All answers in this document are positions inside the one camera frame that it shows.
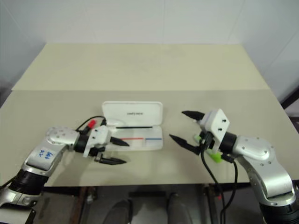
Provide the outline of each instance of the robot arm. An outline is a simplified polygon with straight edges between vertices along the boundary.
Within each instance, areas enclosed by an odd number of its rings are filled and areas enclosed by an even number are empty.
[[[191,111],[183,113],[197,120],[202,129],[202,141],[199,147],[193,147],[185,140],[171,135],[180,146],[199,155],[203,153],[202,146],[208,144],[206,147],[214,152],[220,150],[224,155],[236,158],[248,174],[265,221],[269,224],[299,221],[292,180],[277,161],[274,147],[269,142],[227,132],[229,120],[222,110],[213,110],[207,114]]]
[[[109,142],[128,146],[126,142],[111,137],[105,125],[92,129],[88,136],[90,129],[75,131],[68,127],[52,127],[47,131],[45,138],[31,151],[11,184],[0,191],[0,223],[27,223],[26,220],[34,217],[35,212],[31,207],[38,201],[44,184],[67,149],[83,153],[83,157],[95,156],[95,161],[100,163],[125,163],[116,158],[103,158],[102,153]]]

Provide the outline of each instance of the blue writing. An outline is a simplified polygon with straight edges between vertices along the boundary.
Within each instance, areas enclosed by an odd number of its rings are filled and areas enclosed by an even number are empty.
[[[53,155],[53,153],[47,152],[47,154],[45,156],[45,159],[48,160],[52,155]]]
[[[39,157],[41,157],[44,152],[45,152],[45,150],[41,150],[40,153],[39,153]]]

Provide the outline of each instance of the table surface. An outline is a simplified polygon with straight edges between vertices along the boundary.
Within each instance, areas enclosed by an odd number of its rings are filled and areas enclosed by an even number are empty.
[[[13,90],[269,89],[241,45],[47,44]]]
[[[160,52],[158,61],[144,59],[151,50]],[[80,54],[84,56],[73,61]],[[159,81],[147,79],[151,72]],[[115,81],[116,76],[123,77]],[[119,166],[66,152],[46,186],[213,182],[201,160],[168,134],[192,143],[199,126],[180,112],[214,108],[224,110],[231,121],[230,132],[271,142],[291,178],[299,179],[294,156],[298,134],[241,46],[50,44],[0,108],[0,184],[15,175],[49,127],[75,128],[86,118],[102,114],[106,100],[162,102],[163,149],[107,153],[127,161]],[[231,164],[216,164],[207,155],[206,160],[219,182],[233,182]],[[238,181],[248,182],[244,169],[239,170]]]

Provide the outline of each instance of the red line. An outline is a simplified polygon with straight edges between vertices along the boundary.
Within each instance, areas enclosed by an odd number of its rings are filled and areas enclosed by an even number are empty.
[[[144,138],[121,138],[121,140],[143,140]]]

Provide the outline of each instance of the handwritten label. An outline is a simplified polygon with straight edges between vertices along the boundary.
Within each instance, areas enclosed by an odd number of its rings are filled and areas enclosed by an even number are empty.
[[[54,154],[51,151],[48,150],[40,150],[39,152],[39,157],[41,158],[45,158],[47,160],[49,160],[51,158],[51,156],[53,156]]]

